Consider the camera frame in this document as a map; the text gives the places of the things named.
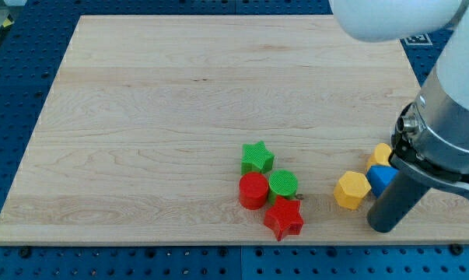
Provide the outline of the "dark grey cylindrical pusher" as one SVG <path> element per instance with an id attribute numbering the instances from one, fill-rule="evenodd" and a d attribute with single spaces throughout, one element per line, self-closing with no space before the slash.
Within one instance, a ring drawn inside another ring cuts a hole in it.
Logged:
<path id="1" fill-rule="evenodd" d="M 370 227 L 379 233 L 390 232 L 429 191 L 403 171 L 399 171 L 367 213 Z"/>

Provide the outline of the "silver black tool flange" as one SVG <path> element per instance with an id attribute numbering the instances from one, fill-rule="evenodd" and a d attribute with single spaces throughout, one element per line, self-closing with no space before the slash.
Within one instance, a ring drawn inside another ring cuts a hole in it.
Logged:
<path id="1" fill-rule="evenodd" d="M 469 200 L 469 110 L 455 101 L 434 67 L 400 113 L 390 163 L 417 184 Z"/>

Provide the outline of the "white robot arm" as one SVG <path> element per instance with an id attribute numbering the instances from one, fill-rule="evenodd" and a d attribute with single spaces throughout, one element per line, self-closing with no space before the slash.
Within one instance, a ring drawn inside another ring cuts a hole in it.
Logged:
<path id="1" fill-rule="evenodd" d="M 341 28 L 365 42 L 453 27 L 397 119 L 389 162 L 398 172 L 369 210 L 369 225 L 390 232 L 432 188 L 469 200 L 469 1 L 332 0 L 330 7 Z"/>

